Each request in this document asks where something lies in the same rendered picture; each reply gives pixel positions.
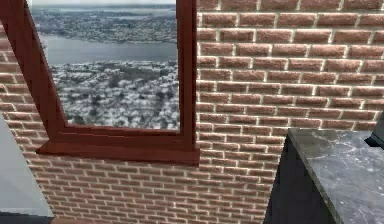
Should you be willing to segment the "black marble topped counter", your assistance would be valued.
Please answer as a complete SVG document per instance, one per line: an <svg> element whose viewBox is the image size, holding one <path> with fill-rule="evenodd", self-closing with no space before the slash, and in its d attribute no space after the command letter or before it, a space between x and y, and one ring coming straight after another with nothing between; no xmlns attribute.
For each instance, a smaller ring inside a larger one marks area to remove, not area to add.
<svg viewBox="0 0 384 224"><path fill-rule="evenodd" d="M289 129L263 224L384 224L384 149L369 135Z"/></svg>

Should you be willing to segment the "black appliance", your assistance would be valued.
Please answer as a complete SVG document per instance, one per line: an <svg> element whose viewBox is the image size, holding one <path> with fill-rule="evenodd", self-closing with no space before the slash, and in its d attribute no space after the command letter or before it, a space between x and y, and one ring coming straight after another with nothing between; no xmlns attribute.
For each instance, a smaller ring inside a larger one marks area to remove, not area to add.
<svg viewBox="0 0 384 224"><path fill-rule="evenodd" d="M380 115L371 135L365 139L370 147L381 147L384 150L384 111Z"/></svg>

